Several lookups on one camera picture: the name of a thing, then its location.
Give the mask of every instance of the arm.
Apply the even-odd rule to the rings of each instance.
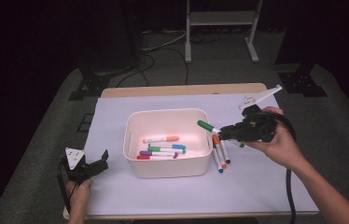
[[[280,113],[278,108],[265,108],[266,112]],[[286,127],[279,124],[270,143],[248,142],[271,160],[285,166],[296,174],[308,190],[323,217],[328,223],[349,223],[349,201],[347,201],[315,168],[303,157]]]
[[[76,186],[76,182],[69,182],[66,186],[70,196],[70,217],[68,224],[84,223],[84,217],[87,213],[88,201],[90,199],[90,186],[93,183],[91,179],[82,182]]]

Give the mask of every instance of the storage container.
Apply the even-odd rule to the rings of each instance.
[[[203,175],[210,161],[212,140],[198,120],[208,122],[201,109],[151,110],[133,113],[128,118],[123,153],[133,172],[140,178],[163,178]],[[176,159],[138,160],[141,150],[147,150],[144,139],[178,136],[177,141],[150,143],[152,146],[184,145],[186,153]]]

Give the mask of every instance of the pink marker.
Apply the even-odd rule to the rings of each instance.
[[[155,143],[155,142],[173,142],[180,139],[178,136],[166,136],[166,137],[158,137],[158,138],[145,138],[143,139],[143,143]]]

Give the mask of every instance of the black cable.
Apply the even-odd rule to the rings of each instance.
[[[212,6],[215,4],[215,2],[216,2],[216,0],[214,0],[214,1],[212,2],[212,4],[210,4],[210,7],[207,9],[207,11],[212,10]]]
[[[168,41],[168,42],[166,42],[164,44],[158,45],[158,46],[153,47],[153,48],[148,48],[148,49],[143,48],[142,51],[150,52],[150,51],[155,50],[155,49],[160,49],[160,48],[163,48],[165,46],[172,45],[173,43],[178,42],[180,39],[183,39],[183,37],[186,36],[186,32],[182,32],[182,33],[183,33],[182,35],[180,35],[180,36],[176,37],[175,39],[172,39],[172,40],[170,40],[170,41]]]
[[[154,52],[154,51],[158,51],[158,50],[165,50],[165,49],[154,49],[154,50],[151,50],[149,52]],[[186,66],[186,85],[188,85],[188,74],[189,74],[189,70],[188,70],[188,65],[186,63],[186,59],[184,58],[183,54],[181,54],[180,51],[176,50],[176,49],[168,49],[168,50],[172,50],[176,53],[178,53],[180,55],[180,57],[183,59],[183,62],[184,62],[184,65]]]
[[[149,86],[149,80],[145,75],[145,72],[140,70],[139,65],[137,65],[137,71],[140,73],[140,75],[142,76],[142,78],[145,80],[146,86]]]
[[[196,45],[208,45],[211,44],[213,42],[216,42],[218,40],[221,39],[221,35],[220,34],[215,34],[217,35],[217,38],[214,38],[212,35],[207,35],[204,31],[202,34],[195,34],[191,36],[190,42],[192,44],[196,44]]]
[[[149,56],[149,55],[147,55],[147,54],[145,54],[145,55],[143,55],[143,56],[146,56],[146,57],[150,58],[150,59],[152,60],[152,64],[151,64],[149,67],[147,67],[147,68],[145,68],[145,69],[143,69],[143,70],[138,69],[137,72],[132,73],[132,74],[129,74],[128,76],[124,77],[124,78],[117,84],[116,88],[118,88],[119,85],[120,85],[123,81],[125,81],[126,79],[128,79],[129,77],[132,77],[132,76],[137,75],[137,74],[141,74],[141,73],[145,72],[146,70],[150,69],[150,68],[154,65],[155,60],[154,60],[153,57],[151,57],[151,56]]]
[[[61,161],[59,162],[59,165],[58,165],[58,173],[56,174],[56,176],[58,178],[59,187],[61,189],[64,205],[66,206],[67,212],[70,214],[70,210],[71,210],[70,200],[67,197],[66,187],[64,185],[63,177],[62,177],[62,166],[63,166],[65,160],[66,160],[65,157],[61,158]]]
[[[69,201],[70,201],[70,199],[72,198],[72,195],[73,195],[73,192],[74,192],[75,189],[76,189],[76,186],[77,186],[77,183],[76,183],[75,186],[73,187],[72,192],[70,192],[70,194],[69,194]]]
[[[178,30],[178,31],[159,31],[158,34],[163,34],[163,35],[173,35],[173,36],[179,36],[185,33],[185,31]]]
[[[287,130],[290,132],[294,141],[296,141],[297,139],[296,132],[293,126],[291,125],[290,120],[281,114],[274,114],[274,116],[277,120],[281,121],[283,124],[286,125]],[[288,203],[290,204],[290,209],[291,209],[290,224],[294,224],[296,223],[297,213],[296,213],[296,207],[294,205],[293,194],[291,192],[291,170],[290,169],[286,170],[286,193],[287,193]]]
[[[287,192],[288,203],[290,204],[290,209],[291,209],[290,224],[294,224],[296,223],[297,214],[296,214],[296,207],[293,201],[293,194],[291,192],[291,170],[290,169],[286,170],[286,192]]]

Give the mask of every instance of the white table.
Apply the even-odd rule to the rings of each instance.
[[[136,177],[122,153],[127,119],[133,112],[200,108],[207,113],[210,123],[219,128],[243,118],[238,105],[244,93],[229,92],[264,90],[262,84],[230,84],[104,91],[96,106],[85,151],[87,162],[92,162],[99,160],[108,149],[108,170],[93,178],[87,218],[124,220],[289,214],[286,168],[253,148],[237,148],[227,143],[231,164],[223,174],[217,171],[211,159],[204,175],[160,179]],[[267,105],[278,106],[273,97],[259,106]],[[298,214],[318,212],[295,175],[292,176],[292,192]]]

